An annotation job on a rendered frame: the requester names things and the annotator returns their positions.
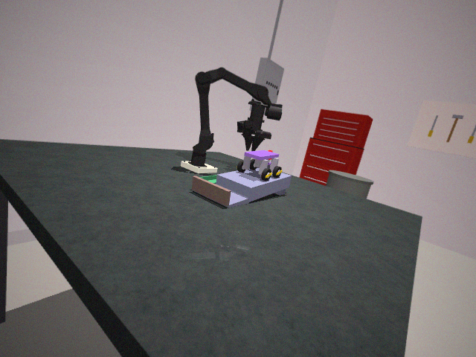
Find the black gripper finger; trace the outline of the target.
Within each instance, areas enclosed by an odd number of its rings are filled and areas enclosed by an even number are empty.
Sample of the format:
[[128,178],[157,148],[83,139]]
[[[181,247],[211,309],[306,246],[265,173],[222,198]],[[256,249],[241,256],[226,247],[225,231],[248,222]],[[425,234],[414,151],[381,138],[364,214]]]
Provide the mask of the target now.
[[244,139],[245,139],[245,147],[246,147],[246,151],[249,151],[250,147],[251,147],[251,144],[252,144],[252,138],[251,137],[254,137],[253,135],[244,135],[244,134],[241,134]]
[[265,140],[265,138],[255,138],[255,137],[251,137],[252,138],[252,148],[251,148],[251,151],[255,151],[258,146],[262,143],[263,140]]

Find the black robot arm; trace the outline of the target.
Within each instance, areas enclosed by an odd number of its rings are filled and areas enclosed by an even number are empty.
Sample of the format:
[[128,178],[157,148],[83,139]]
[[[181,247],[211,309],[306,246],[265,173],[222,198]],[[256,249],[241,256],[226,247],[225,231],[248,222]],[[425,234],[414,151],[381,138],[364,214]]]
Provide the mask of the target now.
[[[210,91],[210,85],[219,80],[225,80],[234,86],[248,92],[254,99],[261,102],[254,101],[252,99],[248,104],[252,105],[251,115],[263,118],[265,107],[268,119],[280,120],[282,115],[282,106],[280,104],[271,103],[268,97],[268,89],[265,86],[261,86],[255,83],[250,83],[241,77],[225,70],[224,68],[218,68],[216,70],[208,72],[199,72],[196,75],[196,86],[199,93],[199,105],[200,105],[200,121],[201,131],[199,136],[199,143],[193,147],[193,154],[189,164],[196,167],[206,167],[206,151],[213,146],[213,135],[210,133],[210,121],[209,121],[209,103],[208,95]],[[255,120],[248,119],[237,122],[237,129],[245,130],[255,128]]]

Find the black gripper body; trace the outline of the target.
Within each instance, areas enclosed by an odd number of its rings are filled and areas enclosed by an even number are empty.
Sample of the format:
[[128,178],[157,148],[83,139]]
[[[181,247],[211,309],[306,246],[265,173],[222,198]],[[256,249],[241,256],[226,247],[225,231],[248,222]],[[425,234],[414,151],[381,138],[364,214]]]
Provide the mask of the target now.
[[251,129],[245,129],[245,130],[240,130],[238,129],[237,132],[240,132],[244,135],[255,135],[255,138],[266,138],[266,139],[271,139],[271,133],[270,132],[264,132],[261,129],[262,123],[264,123],[263,118],[257,117],[257,116],[252,116],[250,115],[250,119],[255,120],[255,128],[254,130]]

